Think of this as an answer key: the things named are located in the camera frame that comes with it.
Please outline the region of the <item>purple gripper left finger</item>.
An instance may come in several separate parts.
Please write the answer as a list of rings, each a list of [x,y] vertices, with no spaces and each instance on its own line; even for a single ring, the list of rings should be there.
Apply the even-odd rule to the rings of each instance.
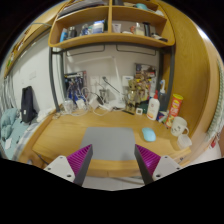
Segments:
[[[58,156],[44,170],[82,186],[92,155],[92,145],[87,145],[69,156]]]

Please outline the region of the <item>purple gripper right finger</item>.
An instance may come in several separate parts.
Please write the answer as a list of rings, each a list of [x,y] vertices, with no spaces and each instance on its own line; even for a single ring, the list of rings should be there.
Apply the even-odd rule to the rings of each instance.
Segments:
[[[159,156],[140,145],[135,145],[134,155],[145,185],[182,169],[182,167],[168,155]]]

